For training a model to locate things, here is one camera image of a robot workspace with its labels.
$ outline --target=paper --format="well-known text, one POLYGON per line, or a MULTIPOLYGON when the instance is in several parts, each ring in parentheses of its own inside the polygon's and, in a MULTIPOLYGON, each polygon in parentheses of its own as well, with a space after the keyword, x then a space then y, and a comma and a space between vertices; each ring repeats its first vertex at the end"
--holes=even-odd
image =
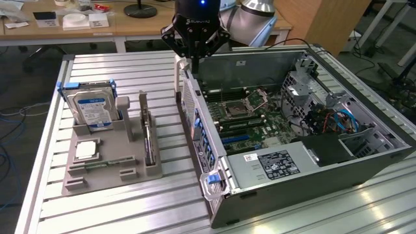
MULTIPOLYGON (((13 4, 18 8, 18 10, 21 10, 21 7, 23 6, 22 2, 18 2, 18 1, 6 1, 6 2, 13 4)), ((5 16, 5 13, 1 11, 1 9, 0 9, 0 16, 5 16)))
POLYGON ((3 25, 6 26, 6 28, 19 28, 19 27, 27 26, 27 23, 26 22, 22 22, 22 23, 5 23, 3 25))

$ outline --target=floor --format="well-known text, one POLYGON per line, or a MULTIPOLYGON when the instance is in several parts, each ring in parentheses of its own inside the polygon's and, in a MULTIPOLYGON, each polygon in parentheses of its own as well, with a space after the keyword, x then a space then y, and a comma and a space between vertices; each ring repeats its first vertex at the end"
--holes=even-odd
MULTIPOLYGON (((362 18, 358 25, 357 31, 363 32, 371 19, 373 14, 362 18)), ((375 31, 371 34, 371 38, 378 35, 378 32, 387 24, 387 21, 382 21, 375 31)), ((383 45, 385 54, 375 54, 371 58, 373 62, 385 62, 391 68, 399 72, 401 67, 395 65, 406 50, 410 48, 416 41, 416 35, 407 33, 402 29, 397 28, 390 38, 383 45)), ((362 51, 370 45, 371 41, 363 45, 362 51)), ((97 49, 91 50, 89 44, 71 44, 62 45, 62 49, 69 54, 97 54, 97 53, 114 53, 115 48, 113 43, 102 42, 97 44, 97 49)), ((145 42, 127 42, 129 51, 143 51, 143 50, 165 50, 166 46, 161 41, 153 42, 153 47, 147 48, 145 42)), ((31 64, 34 71, 30 74, 25 74, 21 70, 21 62, 25 57, 38 47, 29 46, 29 51, 21 53, 17 47, 9 47, 6 52, 3 47, 0 48, 0 110, 7 107, 23 107, 33 105, 34 103, 47 102, 54 90, 54 80, 57 77, 61 55, 55 51, 47 51, 31 64)), ((353 57, 349 53, 341 53, 338 60, 347 67, 351 72, 367 67, 370 64, 353 57)), ((359 75, 374 82, 379 82, 379 74, 377 74, 377 68, 369 69, 359 73, 359 75)), ((416 68, 407 76, 410 79, 416 78, 416 68)), ((47 106, 39 106, 30 111, 27 114, 34 114, 45 111, 47 106)), ((21 179, 22 194, 29 179, 30 168, 34 161, 38 141, 43 128, 45 115, 25 118, 25 130, 21 136, 5 146, 7 154, 13 157, 17 174, 21 179)), ((7 118, 13 121, 19 121, 21 116, 7 118)), ((0 121, 0 137, 14 127, 15 123, 0 121)), ((3 167, 0 167, 0 175, 3 173, 3 167)), ((14 196, 17 190, 15 175, 10 171, 5 181, 0 184, 0 207, 5 204, 9 199, 14 196)), ((18 196, 11 201, 11 205, 0 210, 0 233, 13 233, 15 222, 18 218, 19 205, 22 198, 18 196)))

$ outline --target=hard drive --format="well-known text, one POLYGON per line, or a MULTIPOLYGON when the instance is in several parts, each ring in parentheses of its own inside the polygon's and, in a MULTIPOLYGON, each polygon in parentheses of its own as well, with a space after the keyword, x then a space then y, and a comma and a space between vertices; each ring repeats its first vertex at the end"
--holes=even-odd
POLYGON ((115 83, 113 80, 93 83, 66 83, 58 92, 63 97, 75 124, 86 124, 91 132, 111 129, 119 119, 115 109, 115 83))

